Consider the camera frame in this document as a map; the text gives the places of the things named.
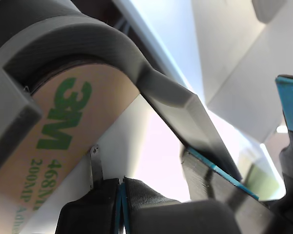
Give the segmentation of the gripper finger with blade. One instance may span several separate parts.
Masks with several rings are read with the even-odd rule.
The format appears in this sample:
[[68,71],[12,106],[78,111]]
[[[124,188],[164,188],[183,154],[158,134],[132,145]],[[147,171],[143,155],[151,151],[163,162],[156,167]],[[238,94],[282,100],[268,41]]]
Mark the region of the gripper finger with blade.
[[90,159],[90,191],[61,209],[57,234],[117,234],[121,198],[118,178],[104,179],[99,146],[86,154]]

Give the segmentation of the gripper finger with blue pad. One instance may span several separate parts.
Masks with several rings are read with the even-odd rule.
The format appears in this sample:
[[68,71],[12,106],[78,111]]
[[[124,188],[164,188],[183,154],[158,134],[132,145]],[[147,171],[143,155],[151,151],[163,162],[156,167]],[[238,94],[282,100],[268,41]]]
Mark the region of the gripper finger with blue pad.
[[181,203],[140,180],[121,184],[123,225],[128,234],[237,234],[231,209],[213,199]]

